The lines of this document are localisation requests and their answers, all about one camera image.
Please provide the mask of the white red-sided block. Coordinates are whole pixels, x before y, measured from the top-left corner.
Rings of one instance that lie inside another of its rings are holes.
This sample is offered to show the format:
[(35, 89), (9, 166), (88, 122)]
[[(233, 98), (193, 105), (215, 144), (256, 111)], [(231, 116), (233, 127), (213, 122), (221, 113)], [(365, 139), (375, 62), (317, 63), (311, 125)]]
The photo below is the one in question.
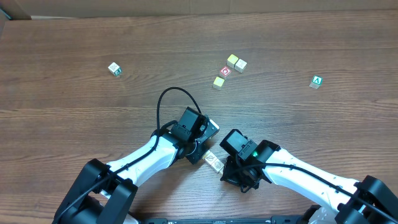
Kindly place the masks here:
[(211, 163), (211, 167), (212, 167), (217, 173), (220, 173), (220, 174), (223, 173), (224, 164), (223, 164), (219, 159), (215, 159), (215, 160)]

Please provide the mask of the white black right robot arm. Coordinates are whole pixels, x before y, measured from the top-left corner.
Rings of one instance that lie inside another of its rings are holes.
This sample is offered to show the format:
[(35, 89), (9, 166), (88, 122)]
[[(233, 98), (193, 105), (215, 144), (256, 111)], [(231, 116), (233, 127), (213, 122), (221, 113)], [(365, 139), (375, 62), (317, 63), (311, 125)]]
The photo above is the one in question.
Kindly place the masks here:
[(263, 180), (293, 190), (318, 205), (307, 223), (397, 223), (397, 196), (371, 175), (358, 181), (328, 173), (278, 144), (256, 144), (237, 129), (220, 146), (228, 153), (222, 181), (242, 193), (258, 189)]

